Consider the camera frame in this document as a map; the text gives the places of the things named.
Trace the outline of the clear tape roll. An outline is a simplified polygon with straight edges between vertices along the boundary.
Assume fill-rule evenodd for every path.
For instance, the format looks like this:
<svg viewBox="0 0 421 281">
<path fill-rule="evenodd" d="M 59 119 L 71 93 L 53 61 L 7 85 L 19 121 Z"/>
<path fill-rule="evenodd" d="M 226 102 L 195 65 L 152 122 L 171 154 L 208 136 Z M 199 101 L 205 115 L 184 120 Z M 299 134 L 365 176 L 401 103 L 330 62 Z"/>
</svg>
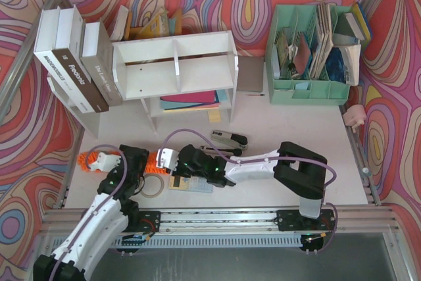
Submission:
<svg viewBox="0 0 421 281">
<path fill-rule="evenodd" d="M 141 195 L 146 198 L 159 196 L 164 189 L 164 180 L 159 174 L 146 174 Z"/>
</svg>

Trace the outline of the orange microfiber duster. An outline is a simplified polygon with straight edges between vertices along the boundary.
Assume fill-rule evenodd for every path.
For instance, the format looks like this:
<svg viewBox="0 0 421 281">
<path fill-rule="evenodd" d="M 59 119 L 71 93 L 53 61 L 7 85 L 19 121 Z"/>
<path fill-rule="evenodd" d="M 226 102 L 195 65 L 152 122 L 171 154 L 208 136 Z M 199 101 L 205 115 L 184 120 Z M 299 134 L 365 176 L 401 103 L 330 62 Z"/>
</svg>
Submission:
<svg viewBox="0 0 421 281">
<path fill-rule="evenodd" d="M 94 163 L 97 160 L 99 153 L 100 151 L 93 151 L 92 153 L 90 153 L 87 160 L 88 164 Z M 89 172 L 90 169 L 88 166 L 86 166 L 86 156 L 87 156 L 87 152 L 80 153 L 77 158 L 77 164 L 81 167 L 81 169 L 84 172 Z M 159 168 L 156 166 L 156 158 L 157 158 L 156 151 L 149 154 L 144 173 L 145 174 L 170 174 L 170 172 L 167 169 Z"/>
</svg>

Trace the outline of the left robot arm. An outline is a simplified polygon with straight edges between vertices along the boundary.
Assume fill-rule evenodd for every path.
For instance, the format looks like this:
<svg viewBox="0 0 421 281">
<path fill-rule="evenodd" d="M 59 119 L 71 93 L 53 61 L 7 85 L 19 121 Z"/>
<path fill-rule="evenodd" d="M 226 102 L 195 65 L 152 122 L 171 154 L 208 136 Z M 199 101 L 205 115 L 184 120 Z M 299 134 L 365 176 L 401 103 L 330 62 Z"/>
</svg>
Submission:
<svg viewBox="0 0 421 281">
<path fill-rule="evenodd" d="M 97 195 L 75 229 L 50 255 L 40 255 L 33 266 L 33 280 L 90 280 L 112 242 L 126 229 L 140 227 L 137 202 L 131 197 L 141 184 L 149 152 L 121 145 L 92 148 L 95 161 L 85 156 L 90 171 L 106 172 Z"/>
</svg>

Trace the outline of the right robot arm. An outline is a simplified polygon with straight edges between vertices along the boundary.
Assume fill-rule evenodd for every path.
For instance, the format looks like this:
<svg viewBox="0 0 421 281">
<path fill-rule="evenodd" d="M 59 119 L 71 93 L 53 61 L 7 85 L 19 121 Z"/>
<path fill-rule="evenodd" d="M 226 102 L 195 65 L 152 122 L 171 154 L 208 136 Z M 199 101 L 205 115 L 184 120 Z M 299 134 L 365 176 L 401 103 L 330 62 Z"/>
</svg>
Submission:
<svg viewBox="0 0 421 281">
<path fill-rule="evenodd" d="M 320 216 L 328 160 L 300 145 L 285 141 L 278 150 L 251 157 L 210 156 L 192 145 L 178 154 L 173 175 L 204 178 L 208 184 L 224 188 L 248 180 L 275 179 L 299 196 L 301 216 Z"/>
</svg>

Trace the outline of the white wooden bookshelf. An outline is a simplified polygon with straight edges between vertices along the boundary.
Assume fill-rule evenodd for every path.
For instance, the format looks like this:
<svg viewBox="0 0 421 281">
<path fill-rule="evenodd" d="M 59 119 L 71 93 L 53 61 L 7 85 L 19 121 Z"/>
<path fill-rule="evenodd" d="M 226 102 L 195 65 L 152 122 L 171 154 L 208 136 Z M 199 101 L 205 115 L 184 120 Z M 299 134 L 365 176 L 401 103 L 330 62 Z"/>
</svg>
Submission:
<svg viewBox="0 0 421 281">
<path fill-rule="evenodd" d="M 191 34 L 113 44 L 112 73 L 123 100 L 139 100 L 152 130 L 166 116 L 165 96 L 223 90 L 217 107 L 233 121 L 238 55 L 231 31 Z"/>
</svg>

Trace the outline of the beige blue calculator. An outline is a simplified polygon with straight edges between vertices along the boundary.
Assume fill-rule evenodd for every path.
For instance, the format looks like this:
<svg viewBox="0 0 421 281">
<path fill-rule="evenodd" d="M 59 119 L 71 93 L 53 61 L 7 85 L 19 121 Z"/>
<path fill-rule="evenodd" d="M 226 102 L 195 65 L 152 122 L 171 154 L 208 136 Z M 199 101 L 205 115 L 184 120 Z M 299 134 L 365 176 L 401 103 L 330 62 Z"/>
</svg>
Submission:
<svg viewBox="0 0 421 281">
<path fill-rule="evenodd" d="M 186 178 L 182 176 L 172 176 L 168 189 L 196 193 L 212 193 L 213 186 L 208 184 L 204 178 L 192 176 Z"/>
</svg>

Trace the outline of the yellow sticky notes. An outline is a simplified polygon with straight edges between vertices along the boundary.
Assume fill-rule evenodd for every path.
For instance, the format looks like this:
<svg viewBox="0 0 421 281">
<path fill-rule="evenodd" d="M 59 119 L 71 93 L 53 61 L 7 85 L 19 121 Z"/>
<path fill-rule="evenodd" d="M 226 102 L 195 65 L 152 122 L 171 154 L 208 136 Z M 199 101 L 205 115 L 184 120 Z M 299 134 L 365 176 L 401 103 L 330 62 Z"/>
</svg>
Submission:
<svg viewBox="0 0 421 281">
<path fill-rule="evenodd" d="M 218 110 L 212 110 L 208 112 L 208 119 L 210 123 L 221 122 L 221 114 Z"/>
</svg>

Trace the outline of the black silver stapler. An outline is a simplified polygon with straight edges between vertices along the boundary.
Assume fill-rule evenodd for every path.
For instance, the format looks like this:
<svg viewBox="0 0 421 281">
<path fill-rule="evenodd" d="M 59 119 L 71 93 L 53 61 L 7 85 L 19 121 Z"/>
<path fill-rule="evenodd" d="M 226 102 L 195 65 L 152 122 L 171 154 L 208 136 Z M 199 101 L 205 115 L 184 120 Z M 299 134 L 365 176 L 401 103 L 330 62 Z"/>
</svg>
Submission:
<svg viewBox="0 0 421 281">
<path fill-rule="evenodd" d="M 246 136 L 235 134 L 231 132 L 225 132 L 221 130 L 213 130 L 210 134 L 210 138 L 213 141 L 222 143 L 224 145 L 246 150 L 248 148 L 248 139 Z"/>
</svg>

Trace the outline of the stack of coloured paper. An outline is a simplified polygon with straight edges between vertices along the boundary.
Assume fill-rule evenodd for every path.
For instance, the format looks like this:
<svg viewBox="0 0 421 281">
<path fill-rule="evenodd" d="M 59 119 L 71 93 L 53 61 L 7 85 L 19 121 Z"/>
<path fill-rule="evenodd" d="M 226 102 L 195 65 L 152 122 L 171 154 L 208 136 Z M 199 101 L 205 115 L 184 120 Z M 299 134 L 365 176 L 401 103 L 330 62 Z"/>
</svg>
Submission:
<svg viewBox="0 0 421 281">
<path fill-rule="evenodd" d="M 164 112 L 180 112 L 216 108 L 227 100 L 226 92 L 219 89 L 160 97 L 159 104 Z"/>
</svg>

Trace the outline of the white side shelf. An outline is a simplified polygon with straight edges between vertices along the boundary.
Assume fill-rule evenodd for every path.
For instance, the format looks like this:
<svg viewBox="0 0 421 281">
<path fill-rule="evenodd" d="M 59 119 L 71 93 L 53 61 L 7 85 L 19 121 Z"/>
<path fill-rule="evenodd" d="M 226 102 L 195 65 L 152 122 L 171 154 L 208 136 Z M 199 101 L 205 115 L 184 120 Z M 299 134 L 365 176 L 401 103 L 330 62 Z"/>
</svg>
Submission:
<svg viewBox="0 0 421 281">
<path fill-rule="evenodd" d="M 93 138 L 97 139 L 100 134 L 101 123 L 111 115 L 110 111 L 104 113 L 82 113 L 75 104 L 71 101 L 66 92 L 59 86 L 59 84 L 48 74 L 47 83 L 54 94 L 54 96 L 66 107 L 70 114 L 81 124 L 81 126 Z"/>
</svg>

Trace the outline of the grey book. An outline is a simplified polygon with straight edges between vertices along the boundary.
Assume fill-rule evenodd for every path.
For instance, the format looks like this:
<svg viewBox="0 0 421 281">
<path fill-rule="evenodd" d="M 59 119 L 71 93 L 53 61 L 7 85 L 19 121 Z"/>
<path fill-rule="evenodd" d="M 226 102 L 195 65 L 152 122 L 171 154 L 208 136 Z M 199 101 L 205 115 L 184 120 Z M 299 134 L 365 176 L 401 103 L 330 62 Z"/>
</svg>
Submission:
<svg viewBox="0 0 421 281">
<path fill-rule="evenodd" d="M 99 22 L 85 24 L 83 51 L 80 57 L 108 106 L 122 104 L 122 96 L 112 74 L 113 46 L 105 25 Z"/>
</svg>

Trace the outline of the books behind shelf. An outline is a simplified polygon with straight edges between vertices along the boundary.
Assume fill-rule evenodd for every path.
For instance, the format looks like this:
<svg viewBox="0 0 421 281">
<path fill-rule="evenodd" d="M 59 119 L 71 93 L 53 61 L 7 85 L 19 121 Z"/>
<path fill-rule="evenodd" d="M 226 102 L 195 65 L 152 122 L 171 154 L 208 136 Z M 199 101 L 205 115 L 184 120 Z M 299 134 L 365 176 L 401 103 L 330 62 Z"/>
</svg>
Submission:
<svg viewBox="0 0 421 281">
<path fill-rule="evenodd" d="M 143 26 L 132 26 L 132 18 L 133 12 L 121 5 L 107 28 L 111 41 L 151 39 L 182 34 L 181 9 L 177 9 L 172 16 L 168 16 L 168 11 L 161 7 Z"/>
</svg>

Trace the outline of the mint green desk organizer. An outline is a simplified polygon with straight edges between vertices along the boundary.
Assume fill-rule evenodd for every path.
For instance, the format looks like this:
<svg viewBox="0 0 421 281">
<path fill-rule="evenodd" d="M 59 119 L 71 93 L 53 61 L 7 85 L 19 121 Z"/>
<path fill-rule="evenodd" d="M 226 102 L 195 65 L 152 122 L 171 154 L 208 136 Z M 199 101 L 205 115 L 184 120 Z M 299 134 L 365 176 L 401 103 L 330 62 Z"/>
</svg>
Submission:
<svg viewBox="0 0 421 281">
<path fill-rule="evenodd" d="M 269 100 L 274 105 L 343 105 L 346 79 L 331 79 L 333 31 L 347 7 L 276 5 L 266 44 Z"/>
</svg>

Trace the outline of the pink pig figurine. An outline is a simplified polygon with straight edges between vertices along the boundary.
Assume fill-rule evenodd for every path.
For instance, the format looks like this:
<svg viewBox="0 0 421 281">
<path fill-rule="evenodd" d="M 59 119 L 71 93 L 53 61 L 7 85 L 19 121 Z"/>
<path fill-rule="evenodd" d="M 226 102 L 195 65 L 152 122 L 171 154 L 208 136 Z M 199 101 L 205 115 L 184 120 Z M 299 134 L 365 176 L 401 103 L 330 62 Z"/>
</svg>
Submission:
<svg viewBox="0 0 421 281">
<path fill-rule="evenodd" d="M 347 109 L 342 117 L 345 125 L 351 127 L 353 133 L 355 133 L 359 126 L 364 125 L 366 111 L 363 105 L 353 105 Z"/>
</svg>

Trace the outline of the aluminium mounting rail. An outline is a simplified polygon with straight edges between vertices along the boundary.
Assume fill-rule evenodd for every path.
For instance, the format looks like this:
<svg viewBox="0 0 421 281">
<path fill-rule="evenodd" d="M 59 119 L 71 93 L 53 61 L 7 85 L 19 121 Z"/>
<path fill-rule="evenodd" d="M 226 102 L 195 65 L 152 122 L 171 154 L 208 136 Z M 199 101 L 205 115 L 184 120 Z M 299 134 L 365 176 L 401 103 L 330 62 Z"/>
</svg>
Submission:
<svg viewBox="0 0 421 281">
<path fill-rule="evenodd" d="M 338 233 L 396 232 L 395 212 L 386 206 L 338 206 Z M 71 233 L 84 214 L 83 209 L 47 211 L 39 232 Z M 164 234 L 270 234 L 278 231 L 275 208 L 248 209 L 162 209 L 159 233 Z"/>
</svg>

